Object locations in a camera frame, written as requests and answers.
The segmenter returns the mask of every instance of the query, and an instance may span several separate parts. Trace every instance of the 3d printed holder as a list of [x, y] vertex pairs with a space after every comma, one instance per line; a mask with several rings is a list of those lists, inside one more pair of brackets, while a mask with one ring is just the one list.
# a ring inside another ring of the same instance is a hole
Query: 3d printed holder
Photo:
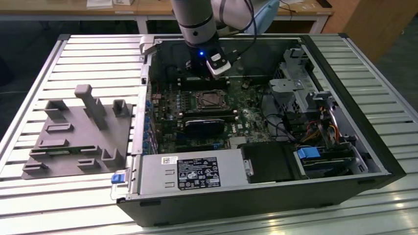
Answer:
[[49, 100], [47, 119], [39, 132], [22, 179], [114, 172], [125, 165], [132, 105], [114, 100], [101, 105], [89, 85], [77, 85], [74, 95], [83, 106], [66, 107]]

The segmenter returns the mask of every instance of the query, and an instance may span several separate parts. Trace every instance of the motherboard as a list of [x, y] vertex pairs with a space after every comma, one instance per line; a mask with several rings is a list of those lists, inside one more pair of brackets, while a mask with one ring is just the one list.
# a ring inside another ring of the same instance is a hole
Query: motherboard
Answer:
[[258, 102], [262, 85], [245, 77], [225, 78], [222, 89], [184, 91], [181, 83], [153, 85], [158, 153], [236, 148], [269, 141]]

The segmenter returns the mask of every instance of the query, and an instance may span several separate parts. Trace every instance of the cpu socket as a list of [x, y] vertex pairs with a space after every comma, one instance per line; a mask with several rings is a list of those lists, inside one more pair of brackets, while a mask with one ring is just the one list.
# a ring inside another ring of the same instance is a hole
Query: cpu socket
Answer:
[[197, 110], [225, 110], [229, 107], [224, 101], [224, 92], [220, 90], [194, 93]]

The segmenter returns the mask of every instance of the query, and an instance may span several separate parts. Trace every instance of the sticker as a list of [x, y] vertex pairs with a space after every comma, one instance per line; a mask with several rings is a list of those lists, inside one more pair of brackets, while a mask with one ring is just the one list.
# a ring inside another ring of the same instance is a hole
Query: sticker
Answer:
[[177, 163], [177, 157], [161, 157], [161, 165], [164, 164], [176, 164]]
[[114, 11], [114, 14], [133, 14], [133, 11]]
[[220, 187], [216, 158], [177, 160], [178, 189]]

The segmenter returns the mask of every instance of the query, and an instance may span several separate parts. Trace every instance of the metal rack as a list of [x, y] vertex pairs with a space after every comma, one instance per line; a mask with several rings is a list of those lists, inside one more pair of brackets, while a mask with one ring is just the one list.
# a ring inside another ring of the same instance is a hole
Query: metal rack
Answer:
[[[349, 39], [311, 36], [408, 175], [337, 206], [141, 228], [109, 197], [110, 173], [21, 180], [22, 163], [46, 119], [47, 99], [81, 105], [71, 89], [89, 83], [102, 104], [136, 104], [140, 35], [71, 35], [57, 41], [0, 143], [0, 233], [33, 234], [412, 234], [418, 227], [418, 114]], [[316, 76], [324, 90], [327, 85]]]

